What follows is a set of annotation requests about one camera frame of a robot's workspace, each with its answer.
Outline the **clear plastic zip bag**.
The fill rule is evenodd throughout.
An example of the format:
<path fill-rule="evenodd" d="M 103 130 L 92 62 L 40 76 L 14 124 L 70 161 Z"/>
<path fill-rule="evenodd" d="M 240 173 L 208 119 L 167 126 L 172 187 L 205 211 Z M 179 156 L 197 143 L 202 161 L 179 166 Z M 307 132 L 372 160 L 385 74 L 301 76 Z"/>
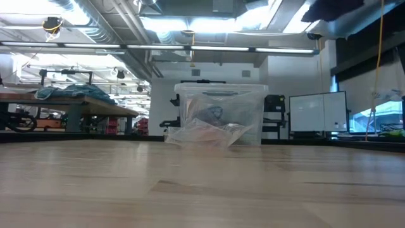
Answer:
<path fill-rule="evenodd" d="M 259 146 L 260 140 L 250 134 L 255 125 L 228 123 L 215 126 L 194 118 L 183 127 L 169 127 L 165 142 L 183 147 L 228 148 L 231 145 Z"/>

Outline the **black wheel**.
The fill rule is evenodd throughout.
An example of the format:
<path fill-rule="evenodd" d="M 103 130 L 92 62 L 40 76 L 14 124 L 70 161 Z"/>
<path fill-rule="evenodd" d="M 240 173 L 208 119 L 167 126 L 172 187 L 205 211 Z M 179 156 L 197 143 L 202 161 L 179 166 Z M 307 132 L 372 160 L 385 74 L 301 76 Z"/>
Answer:
<path fill-rule="evenodd" d="M 0 111 L 0 123 L 18 133 L 33 132 L 37 127 L 37 120 L 29 112 L 13 113 Z"/>

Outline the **long LED light bar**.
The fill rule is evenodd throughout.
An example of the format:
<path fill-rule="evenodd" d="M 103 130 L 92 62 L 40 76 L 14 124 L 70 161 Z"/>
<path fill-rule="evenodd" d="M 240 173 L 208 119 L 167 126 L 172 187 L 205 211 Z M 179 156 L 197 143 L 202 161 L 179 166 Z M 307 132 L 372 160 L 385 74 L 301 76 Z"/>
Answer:
<path fill-rule="evenodd" d="M 196 45 L 154 45 L 154 44 L 89 44 L 65 42 L 18 42 L 0 41 L 0 46 L 30 48 L 77 48 L 77 49 L 122 49 L 153 51 L 219 51 L 265 54 L 305 54 L 316 55 L 318 49 L 294 49 L 286 47 L 232 47 L 232 46 L 196 46 Z"/>

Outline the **grey wrapped bundle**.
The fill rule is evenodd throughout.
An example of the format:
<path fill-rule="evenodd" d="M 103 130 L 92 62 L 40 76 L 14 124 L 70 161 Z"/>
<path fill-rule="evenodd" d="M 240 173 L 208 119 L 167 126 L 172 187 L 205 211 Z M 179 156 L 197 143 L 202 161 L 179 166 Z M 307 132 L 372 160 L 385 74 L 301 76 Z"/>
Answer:
<path fill-rule="evenodd" d="M 196 118 L 214 126 L 221 126 L 223 125 L 223 120 L 221 119 L 222 115 L 223 115 L 222 107 L 210 106 L 209 108 L 199 110 Z"/>

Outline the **white board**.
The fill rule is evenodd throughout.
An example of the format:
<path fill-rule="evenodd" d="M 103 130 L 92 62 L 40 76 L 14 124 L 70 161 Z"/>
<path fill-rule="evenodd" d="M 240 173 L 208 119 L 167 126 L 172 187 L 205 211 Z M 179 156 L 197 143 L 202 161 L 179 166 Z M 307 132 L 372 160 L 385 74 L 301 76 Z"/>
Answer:
<path fill-rule="evenodd" d="M 289 97 L 291 132 L 347 132 L 345 92 Z"/>

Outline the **black metal rig frame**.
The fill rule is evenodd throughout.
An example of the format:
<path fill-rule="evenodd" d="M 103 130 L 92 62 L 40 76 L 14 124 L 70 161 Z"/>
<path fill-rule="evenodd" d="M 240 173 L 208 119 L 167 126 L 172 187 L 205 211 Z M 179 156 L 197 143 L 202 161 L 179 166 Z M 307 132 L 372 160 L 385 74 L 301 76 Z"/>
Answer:
<path fill-rule="evenodd" d="M 39 84 L 43 86 L 45 84 L 45 78 L 47 77 L 48 73 L 60 73 L 62 75 L 75 75 L 77 73 L 84 73 L 89 76 L 88 82 L 86 82 L 87 85 L 92 85 L 92 79 L 93 79 L 93 72 L 92 71 L 83 71 L 83 70 L 69 70 L 69 69 L 63 69 L 63 70 L 46 70 L 46 69 L 41 69 L 39 71 L 40 75 L 40 82 Z"/>

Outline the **black equipment stand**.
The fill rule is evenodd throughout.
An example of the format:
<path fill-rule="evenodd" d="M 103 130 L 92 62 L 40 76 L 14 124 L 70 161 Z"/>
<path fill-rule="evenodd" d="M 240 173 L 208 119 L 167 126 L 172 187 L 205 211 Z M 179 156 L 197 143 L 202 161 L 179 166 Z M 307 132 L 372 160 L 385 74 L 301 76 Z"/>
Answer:
<path fill-rule="evenodd" d="M 264 101 L 264 114 L 279 113 L 279 119 L 263 118 L 262 132 L 276 132 L 277 139 L 280 139 L 280 129 L 285 128 L 285 96 L 269 94 Z"/>

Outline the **teal cloth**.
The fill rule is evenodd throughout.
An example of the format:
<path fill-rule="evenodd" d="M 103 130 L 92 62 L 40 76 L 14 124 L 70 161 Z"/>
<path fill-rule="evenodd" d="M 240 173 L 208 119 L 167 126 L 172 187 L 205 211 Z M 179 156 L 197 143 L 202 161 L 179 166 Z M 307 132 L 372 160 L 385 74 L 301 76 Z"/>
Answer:
<path fill-rule="evenodd" d="M 47 100 L 50 98 L 84 98 L 89 97 L 104 101 L 110 105 L 116 102 L 110 96 L 95 85 L 69 85 L 64 89 L 57 87 L 44 87 L 35 92 L 34 98 Z"/>

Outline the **clear plastic storage bin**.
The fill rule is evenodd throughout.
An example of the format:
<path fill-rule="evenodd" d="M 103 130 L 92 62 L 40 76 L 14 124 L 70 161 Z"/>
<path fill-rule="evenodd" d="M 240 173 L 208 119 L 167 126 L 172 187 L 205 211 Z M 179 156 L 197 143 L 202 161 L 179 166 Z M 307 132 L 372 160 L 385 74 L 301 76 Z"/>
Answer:
<path fill-rule="evenodd" d="M 180 125 L 196 118 L 199 110 L 210 106 L 223 108 L 223 124 L 255 125 L 250 134 L 261 144 L 264 101 L 268 86 L 261 84 L 197 84 L 181 83 L 174 87 L 179 95 Z"/>

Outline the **red storage bin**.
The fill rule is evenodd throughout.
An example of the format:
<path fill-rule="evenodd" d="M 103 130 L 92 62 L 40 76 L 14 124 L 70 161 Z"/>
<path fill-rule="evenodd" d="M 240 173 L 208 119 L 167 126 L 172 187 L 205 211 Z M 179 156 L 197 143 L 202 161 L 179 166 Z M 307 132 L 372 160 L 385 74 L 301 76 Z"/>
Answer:
<path fill-rule="evenodd" d="M 118 132 L 118 119 L 108 118 L 108 123 L 106 126 L 106 134 L 116 135 Z"/>
<path fill-rule="evenodd" d="M 148 136 L 149 135 L 149 119 L 148 118 L 141 118 L 137 123 L 137 133 L 140 136 Z"/>

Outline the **wooden workbench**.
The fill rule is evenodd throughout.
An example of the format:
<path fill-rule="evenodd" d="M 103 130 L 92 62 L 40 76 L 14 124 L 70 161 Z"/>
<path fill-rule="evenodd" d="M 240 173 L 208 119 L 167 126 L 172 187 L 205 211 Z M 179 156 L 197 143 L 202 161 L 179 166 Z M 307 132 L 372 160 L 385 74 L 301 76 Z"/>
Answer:
<path fill-rule="evenodd" d="M 49 98 L 39 100 L 34 94 L 16 94 L 0 92 L 0 110 L 7 110 L 9 104 L 21 104 L 64 111 L 68 114 L 66 132 L 80 132 L 82 117 L 116 117 L 127 119 L 125 134 L 131 134 L 132 119 L 139 114 L 128 108 L 94 99 L 88 96 L 81 98 Z"/>

